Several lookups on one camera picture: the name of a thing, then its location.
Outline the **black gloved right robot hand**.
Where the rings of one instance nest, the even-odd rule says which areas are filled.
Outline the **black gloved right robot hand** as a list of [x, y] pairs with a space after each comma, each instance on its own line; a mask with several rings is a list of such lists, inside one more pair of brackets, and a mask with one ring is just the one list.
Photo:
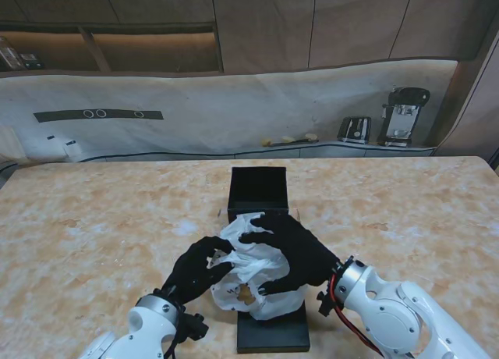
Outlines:
[[258, 287], [260, 295], [286, 293], [304, 285], [321, 286], [335, 274], [339, 258], [292, 216], [262, 215], [251, 224], [262, 231], [244, 233], [239, 241], [276, 248], [289, 265], [287, 275]]

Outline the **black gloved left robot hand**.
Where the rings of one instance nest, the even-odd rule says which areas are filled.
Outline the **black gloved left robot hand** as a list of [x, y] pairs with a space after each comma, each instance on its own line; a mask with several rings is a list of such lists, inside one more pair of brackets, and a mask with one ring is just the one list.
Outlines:
[[233, 250], [227, 240], [216, 236], [203, 237], [179, 257], [161, 292], [182, 305], [197, 299], [233, 269], [231, 262], [209, 268], [208, 258], [212, 258], [217, 251], [230, 254]]

